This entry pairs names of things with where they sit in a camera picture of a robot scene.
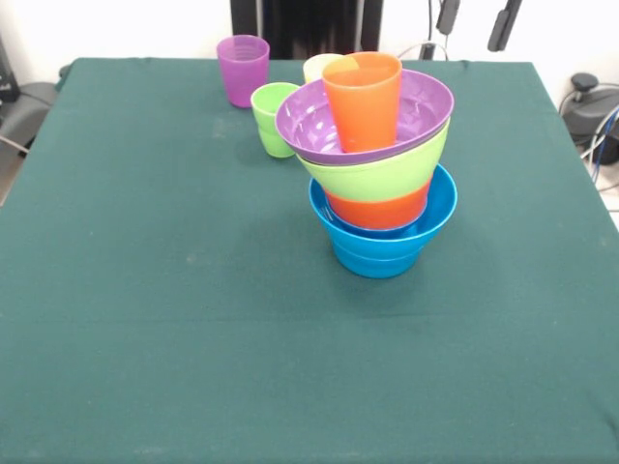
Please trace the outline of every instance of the white wall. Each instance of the white wall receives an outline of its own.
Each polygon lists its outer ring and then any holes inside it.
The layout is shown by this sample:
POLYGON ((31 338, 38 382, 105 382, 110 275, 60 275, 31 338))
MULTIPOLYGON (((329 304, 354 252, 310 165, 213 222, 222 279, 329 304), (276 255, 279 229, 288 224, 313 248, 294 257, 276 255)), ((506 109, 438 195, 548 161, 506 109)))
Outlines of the white wall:
MULTIPOLYGON (((570 88, 570 76, 579 71, 619 83, 619 1, 524 0, 505 51, 492 53, 487 51, 487 40, 506 3, 461 0, 449 38, 450 58, 532 61, 555 104, 570 88)), ((434 0, 434 21, 437 10, 438 0, 434 0)), ((426 38, 427 0, 385 0, 381 50, 399 53, 426 38)), ((440 34, 436 38, 443 40, 440 34)), ((407 56, 418 55, 419 49, 407 56)))
MULTIPOLYGON (((490 53, 505 3, 461 0, 452 59, 532 61, 555 102, 577 71, 619 82, 619 1, 524 0, 507 50, 490 53)), ((228 0, 0 0, 0 33, 21 83, 55 81, 78 56, 214 57, 231 29, 228 0)), ((399 53, 426 34, 427 0, 385 0, 381 50, 399 53)))
POLYGON ((228 0, 0 0, 20 83, 56 81, 79 56, 214 57, 232 34, 228 0))

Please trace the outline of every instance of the blue bowl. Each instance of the blue bowl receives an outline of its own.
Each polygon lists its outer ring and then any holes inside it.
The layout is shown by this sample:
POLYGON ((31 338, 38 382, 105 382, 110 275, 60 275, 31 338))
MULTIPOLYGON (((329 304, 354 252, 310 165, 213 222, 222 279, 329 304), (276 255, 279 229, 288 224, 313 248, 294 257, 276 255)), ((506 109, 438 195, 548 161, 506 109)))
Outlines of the blue bowl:
POLYGON ((427 194, 424 213, 395 238, 372 238, 354 234, 329 215, 325 193, 315 180, 309 182, 309 202, 327 229, 338 261, 349 271, 370 278, 393 277, 407 271, 421 249, 438 233, 456 209, 456 183, 440 164, 427 194))

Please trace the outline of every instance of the stacked bowls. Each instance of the stacked bowls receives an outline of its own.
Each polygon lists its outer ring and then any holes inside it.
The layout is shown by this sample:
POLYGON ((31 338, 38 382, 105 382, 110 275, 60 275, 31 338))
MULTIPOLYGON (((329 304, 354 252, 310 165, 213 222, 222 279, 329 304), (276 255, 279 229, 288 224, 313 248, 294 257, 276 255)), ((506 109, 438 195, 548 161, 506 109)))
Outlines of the stacked bowls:
POLYGON ((340 263, 361 276, 396 276, 457 203, 438 164, 453 94, 385 53, 344 55, 322 75, 283 101, 276 128, 313 178, 309 200, 340 263))

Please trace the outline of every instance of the cable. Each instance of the cable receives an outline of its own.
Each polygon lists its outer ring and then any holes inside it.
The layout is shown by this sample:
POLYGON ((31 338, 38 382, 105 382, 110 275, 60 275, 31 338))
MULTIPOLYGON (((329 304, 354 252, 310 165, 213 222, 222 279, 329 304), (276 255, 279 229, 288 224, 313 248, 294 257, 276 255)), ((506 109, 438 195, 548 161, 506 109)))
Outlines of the cable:
POLYGON ((427 24, 427 39, 432 40, 432 29, 434 29, 434 21, 432 20, 432 0, 427 0, 427 18, 429 22, 427 24))
MULTIPOLYGON (((598 148, 600 145, 602 145, 602 143, 606 140, 606 136, 603 135, 602 137, 600 137, 600 139, 598 139, 598 141, 596 142, 596 146, 593 147, 593 150, 595 151, 596 148, 598 148)), ((586 151, 582 152, 580 154, 580 159, 584 160, 585 158, 587 158, 590 154, 591 154, 591 149, 587 149, 586 151)))
POLYGON ((600 188, 600 189, 598 189, 598 192, 599 192, 599 193, 602 193, 603 191, 608 191, 608 190, 617 189, 618 187, 619 187, 619 182, 617 182, 616 184, 613 184, 612 186, 608 186, 608 187, 600 188))
POLYGON ((426 45, 426 44, 433 44, 433 45, 438 46, 441 50, 443 50, 443 53, 445 53, 445 61, 449 61, 449 56, 447 54, 447 48, 445 48, 445 46, 443 46, 442 44, 440 44, 438 42, 431 42, 431 41, 423 41, 423 42, 413 43, 408 48, 406 48, 402 53, 400 53, 398 55, 398 58, 401 59, 402 56, 404 56, 410 50, 414 50, 415 48, 418 48, 418 47, 420 47, 422 45, 426 45))
POLYGON ((0 135, 0 141, 6 143, 7 145, 11 145, 13 148, 17 148, 20 152, 23 152, 23 153, 30 152, 30 150, 28 150, 26 147, 22 147, 21 145, 13 142, 11 139, 5 137, 4 135, 0 135))
POLYGON ((600 132, 602 131, 602 128, 604 128, 608 120, 612 119, 613 117, 614 117, 614 121, 613 121, 614 123, 616 121, 618 112, 619 112, 619 104, 617 104, 614 108, 612 108, 611 111, 608 112, 606 116, 604 116, 604 118, 600 121, 600 124, 593 131, 593 137, 591 138, 591 145, 589 146, 589 152, 590 152, 589 153, 589 168, 593 167, 593 151, 594 151, 594 147, 596 146, 597 138, 600 136, 600 132))
POLYGON ((568 95, 566 95, 563 100, 561 100, 561 103, 559 104, 559 109, 558 109, 558 113, 563 116, 563 106, 565 106, 565 103, 568 102, 568 99, 570 97, 573 97, 574 95, 576 95, 578 93, 577 90, 572 90, 572 92, 570 92, 568 95))
POLYGON ((598 183, 598 177, 600 177, 600 165, 602 164, 602 153, 604 152, 604 146, 606 145, 606 139, 608 137, 608 133, 612 129, 612 125, 614 124, 615 120, 617 119, 617 113, 619 113, 619 110, 615 111, 613 116, 611 116, 608 119, 608 121, 606 122, 606 126, 604 128, 604 140, 602 142, 602 146, 600 147, 600 151, 598 152, 598 159, 596 159, 595 176, 593 178, 593 183, 594 184, 598 183))

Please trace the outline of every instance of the plastic bowl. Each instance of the plastic bowl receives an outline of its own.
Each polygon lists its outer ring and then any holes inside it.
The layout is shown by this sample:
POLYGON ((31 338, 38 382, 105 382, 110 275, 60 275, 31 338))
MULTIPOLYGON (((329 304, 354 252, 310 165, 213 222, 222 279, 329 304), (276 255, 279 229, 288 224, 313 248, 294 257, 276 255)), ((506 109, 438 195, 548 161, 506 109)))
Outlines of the plastic bowl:
POLYGON ((373 239, 352 234, 325 215, 327 197, 314 180, 309 182, 309 202, 327 229, 338 261, 359 276, 393 277, 407 271, 421 249, 451 217, 457 203, 456 183, 447 170, 438 165, 427 195, 427 207, 416 227, 405 229, 395 239, 373 239))
POLYGON ((276 127, 301 158, 317 164, 351 165, 383 160, 424 143, 445 126, 453 110, 454 95, 445 84, 422 72, 402 70, 395 145, 345 153, 322 80, 288 96, 276 115, 276 127))
POLYGON ((364 229, 398 229, 422 215, 430 180, 404 196, 386 201, 354 201, 325 189, 329 206, 343 222, 364 229))
POLYGON ((395 157, 354 166, 301 163, 333 195, 353 201, 385 201, 423 187, 443 153, 448 124, 429 141, 395 157))

